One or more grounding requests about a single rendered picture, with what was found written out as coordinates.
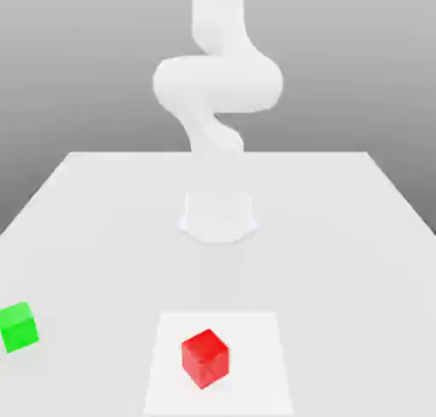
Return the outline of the small red cube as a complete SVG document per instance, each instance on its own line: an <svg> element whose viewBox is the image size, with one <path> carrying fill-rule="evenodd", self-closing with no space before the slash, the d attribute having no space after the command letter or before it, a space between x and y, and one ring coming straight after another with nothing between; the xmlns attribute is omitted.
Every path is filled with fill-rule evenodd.
<svg viewBox="0 0 436 417"><path fill-rule="evenodd" d="M181 343L181 365L203 390L229 374L230 349L208 328Z"/></svg>

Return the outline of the small green cube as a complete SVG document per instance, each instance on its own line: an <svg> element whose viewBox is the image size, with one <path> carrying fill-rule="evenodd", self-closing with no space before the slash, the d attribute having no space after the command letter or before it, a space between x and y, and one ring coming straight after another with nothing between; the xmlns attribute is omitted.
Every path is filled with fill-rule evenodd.
<svg viewBox="0 0 436 417"><path fill-rule="evenodd" d="M37 325L27 302L0 309L0 335L7 353L39 341Z"/></svg>

